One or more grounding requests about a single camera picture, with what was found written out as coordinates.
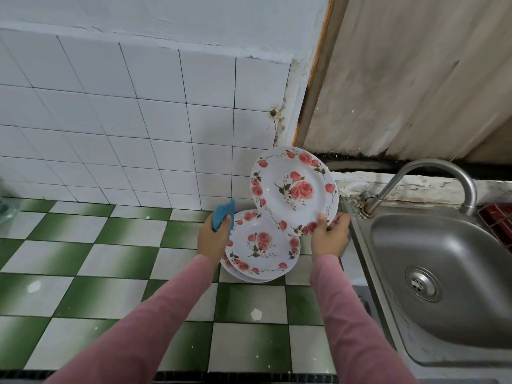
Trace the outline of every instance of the sink drain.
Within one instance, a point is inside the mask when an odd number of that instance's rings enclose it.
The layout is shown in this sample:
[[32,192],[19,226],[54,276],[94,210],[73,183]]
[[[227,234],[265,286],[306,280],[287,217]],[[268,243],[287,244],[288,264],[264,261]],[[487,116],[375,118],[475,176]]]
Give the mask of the sink drain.
[[441,297],[438,280],[422,267],[408,267],[406,281],[411,290],[426,301],[436,302]]

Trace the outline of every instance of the stack of plates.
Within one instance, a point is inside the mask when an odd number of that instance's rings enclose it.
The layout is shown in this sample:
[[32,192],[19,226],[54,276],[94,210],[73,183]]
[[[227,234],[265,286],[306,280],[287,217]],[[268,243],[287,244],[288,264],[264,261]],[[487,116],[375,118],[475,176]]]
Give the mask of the stack of plates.
[[329,223],[338,207],[336,183],[314,155],[296,147],[264,152],[253,166],[250,188],[258,210],[235,214],[221,261],[233,276],[264,283],[289,272],[301,251],[299,236]]

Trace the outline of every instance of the metal faucet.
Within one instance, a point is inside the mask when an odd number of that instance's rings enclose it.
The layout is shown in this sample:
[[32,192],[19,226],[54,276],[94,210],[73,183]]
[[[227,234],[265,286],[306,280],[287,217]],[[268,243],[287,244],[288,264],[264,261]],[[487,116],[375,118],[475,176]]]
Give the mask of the metal faucet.
[[360,195],[363,205],[361,211],[366,217],[373,217],[373,212],[384,201],[389,192],[409,171],[418,167],[437,167],[452,173],[461,183],[464,189],[464,202],[460,205],[459,212],[464,215],[471,215],[475,212],[477,202],[477,188],[471,177],[457,165],[440,159],[419,159],[407,163],[395,174],[389,183],[381,190],[378,195],[372,195],[368,191],[363,191]]

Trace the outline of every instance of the pink sleeve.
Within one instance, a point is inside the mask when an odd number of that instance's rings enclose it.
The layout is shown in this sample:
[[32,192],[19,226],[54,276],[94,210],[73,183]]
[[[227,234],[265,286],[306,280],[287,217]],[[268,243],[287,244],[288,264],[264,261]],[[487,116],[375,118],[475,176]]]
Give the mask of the pink sleeve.
[[310,282],[340,382],[418,383],[365,311],[336,256],[317,258]]
[[211,285],[213,275],[210,260],[197,255],[46,383],[149,383],[170,340]]

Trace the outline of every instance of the person's right arm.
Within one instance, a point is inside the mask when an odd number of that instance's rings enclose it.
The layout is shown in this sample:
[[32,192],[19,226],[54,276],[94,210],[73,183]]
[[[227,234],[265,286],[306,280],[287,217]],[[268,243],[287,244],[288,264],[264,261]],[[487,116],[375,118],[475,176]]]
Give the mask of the person's right arm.
[[339,264],[348,244],[349,215],[328,228],[320,216],[311,239],[310,283],[317,296],[339,381],[347,384],[417,384],[418,381],[368,315]]

